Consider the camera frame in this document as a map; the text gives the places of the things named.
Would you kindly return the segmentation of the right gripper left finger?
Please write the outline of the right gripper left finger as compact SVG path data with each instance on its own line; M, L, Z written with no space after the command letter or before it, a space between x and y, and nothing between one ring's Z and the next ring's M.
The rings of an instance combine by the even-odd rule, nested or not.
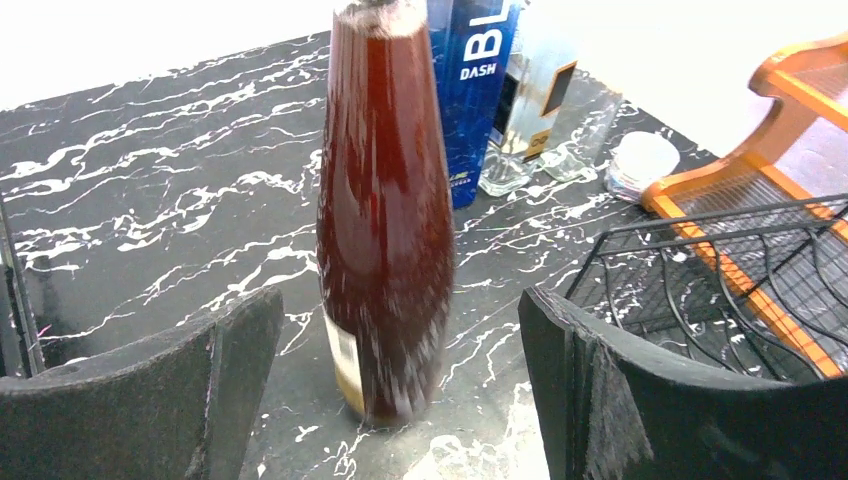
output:
M5 479L235 479L281 334L281 291L1 382Z

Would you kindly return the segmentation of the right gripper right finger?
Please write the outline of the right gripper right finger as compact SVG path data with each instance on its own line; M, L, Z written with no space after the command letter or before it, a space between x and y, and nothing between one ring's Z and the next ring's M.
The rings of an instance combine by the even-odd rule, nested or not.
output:
M553 479L843 479L847 381L745 376L540 287L518 305Z

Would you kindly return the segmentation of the square clear whisky bottle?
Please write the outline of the square clear whisky bottle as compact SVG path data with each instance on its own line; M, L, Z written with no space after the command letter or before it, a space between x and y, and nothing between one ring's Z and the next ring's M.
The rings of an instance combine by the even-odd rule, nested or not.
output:
M479 188L507 195L532 178L577 66L570 1L526 1L505 69Z

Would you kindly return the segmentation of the blue glass bottle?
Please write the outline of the blue glass bottle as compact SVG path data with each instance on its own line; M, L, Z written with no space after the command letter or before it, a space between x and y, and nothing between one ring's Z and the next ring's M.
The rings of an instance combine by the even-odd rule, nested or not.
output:
M476 198L521 3L428 0L452 204Z

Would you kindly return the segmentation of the tall clear glass bottle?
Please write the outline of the tall clear glass bottle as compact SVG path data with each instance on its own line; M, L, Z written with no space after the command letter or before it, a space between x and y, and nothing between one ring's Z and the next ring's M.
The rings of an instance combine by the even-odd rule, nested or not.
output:
M558 182L593 179L594 161L625 98L580 68L572 76L541 169Z

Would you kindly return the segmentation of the small clear plastic cup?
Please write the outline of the small clear plastic cup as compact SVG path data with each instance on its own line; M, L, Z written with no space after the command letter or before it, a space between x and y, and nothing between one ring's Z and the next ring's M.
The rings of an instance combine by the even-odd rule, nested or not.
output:
M639 204L654 182L675 170L680 158L678 149L657 133L627 133L612 149L604 185L614 197Z

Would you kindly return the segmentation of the orange wooden shelf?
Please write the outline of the orange wooden shelf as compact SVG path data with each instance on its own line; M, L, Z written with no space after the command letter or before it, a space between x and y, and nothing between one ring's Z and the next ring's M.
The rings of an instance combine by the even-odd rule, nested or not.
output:
M760 125L726 156L654 182L642 205L664 218L832 195L847 198L847 37L770 55L750 89L769 98Z

